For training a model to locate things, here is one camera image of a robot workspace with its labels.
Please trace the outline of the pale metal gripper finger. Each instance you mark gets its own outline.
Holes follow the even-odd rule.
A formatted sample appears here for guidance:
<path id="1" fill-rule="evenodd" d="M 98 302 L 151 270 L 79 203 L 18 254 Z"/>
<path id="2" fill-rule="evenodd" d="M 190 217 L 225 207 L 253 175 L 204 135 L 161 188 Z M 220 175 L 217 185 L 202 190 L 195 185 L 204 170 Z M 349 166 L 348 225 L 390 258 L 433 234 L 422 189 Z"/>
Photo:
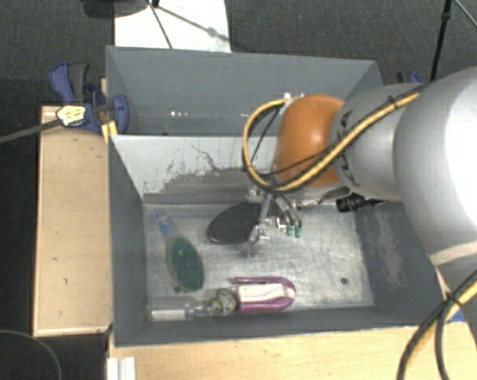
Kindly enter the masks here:
<path id="1" fill-rule="evenodd" d="M 259 244 L 261 242 L 261 231 L 259 227 L 254 227 L 249 235 L 247 241 L 247 248 L 246 248 L 246 255 L 248 257 L 255 257 L 258 249 Z"/>
<path id="2" fill-rule="evenodd" d="M 257 226 L 257 235 L 256 235 L 256 254 L 269 243 L 271 240 L 271 235 L 269 228 L 267 226 Z"/>

